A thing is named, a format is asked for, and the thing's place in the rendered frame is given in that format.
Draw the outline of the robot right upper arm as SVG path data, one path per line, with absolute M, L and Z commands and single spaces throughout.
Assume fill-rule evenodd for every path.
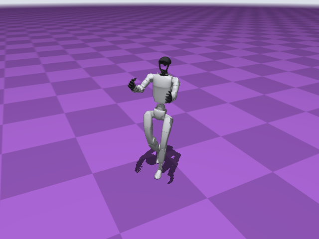
M 142 93 L 145 90 L 145 87 L 148 86 L 149 83 L 153 82 L 153 77 L 155 74 L 148 74 L 147 77 L 143 80 L 143 82 L 141 83 L 141 85 L 138 85 L 140 87 L 140 93 Z

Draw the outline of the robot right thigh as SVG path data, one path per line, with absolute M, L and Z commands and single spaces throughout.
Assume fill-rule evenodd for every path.
M 147 111 L 144 114 L 144 131 L 147 142 L 150 145 L 156 143 L 156 137 L 153 136 L 153 111 Z

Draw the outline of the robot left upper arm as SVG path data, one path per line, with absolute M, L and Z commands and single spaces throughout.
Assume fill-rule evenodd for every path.
M 172 94 L 175 94 L 175 92 L 176 93 L 178 93 L 178 89 L 179 89 L 179 86 L 180 86 L 180 81 L 179 81 L 179 79 L 177 78 L 177 77 L 173 77 L 172 78 Z

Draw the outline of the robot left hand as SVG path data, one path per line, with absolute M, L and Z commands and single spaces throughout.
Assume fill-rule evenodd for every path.
M 171 92 L 170 91 L 168 91 L 169 92 L 169 94 L 166 94 L 166 95 L 168 95 L 168 96 L 166 96 L 166 102 L 165 103 L 170 103 L 171 101 L 172 101 L 172 95 L 171 95 Z

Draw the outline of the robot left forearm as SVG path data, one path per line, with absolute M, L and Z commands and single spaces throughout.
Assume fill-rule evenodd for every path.
M 176 100 L 176 97 L 177 97 L 177 93 L 175 92 L 175 94 L 171 94 L 172 95 L 172 101 Z M 172 102 L 171 101 L 171 102 Z

